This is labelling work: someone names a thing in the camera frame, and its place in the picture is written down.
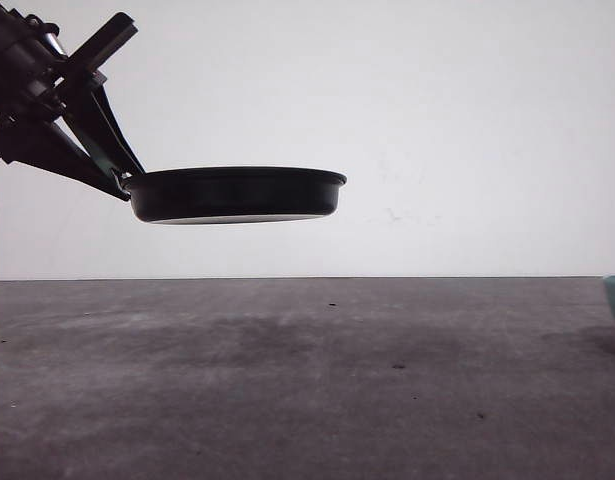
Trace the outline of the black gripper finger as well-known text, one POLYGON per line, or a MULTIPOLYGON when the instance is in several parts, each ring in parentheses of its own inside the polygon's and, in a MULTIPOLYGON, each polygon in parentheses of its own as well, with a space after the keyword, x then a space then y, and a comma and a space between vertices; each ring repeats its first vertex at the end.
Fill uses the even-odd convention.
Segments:
POLYGON ((145 172, 122 134, 103 86, 81 90, 69 97, 66 123, 104 173, 139 175, 145 172))
POLYGON ((14 122, 6 129, 6 161, 77 180, 123 201, 118 181, 105 172, 55 123, 14 122))

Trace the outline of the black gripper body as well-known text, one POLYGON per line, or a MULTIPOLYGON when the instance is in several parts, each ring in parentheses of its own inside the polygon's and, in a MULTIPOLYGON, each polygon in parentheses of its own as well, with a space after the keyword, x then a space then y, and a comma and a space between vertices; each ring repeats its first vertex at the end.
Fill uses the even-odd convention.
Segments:
POLYGON ((133 19, 118 12, 68 54, 58 40, 57 24, 0 3, 0 158, 12 123, 66 122, 68 98, 103 86, 100 67, 136 32, 133 19))

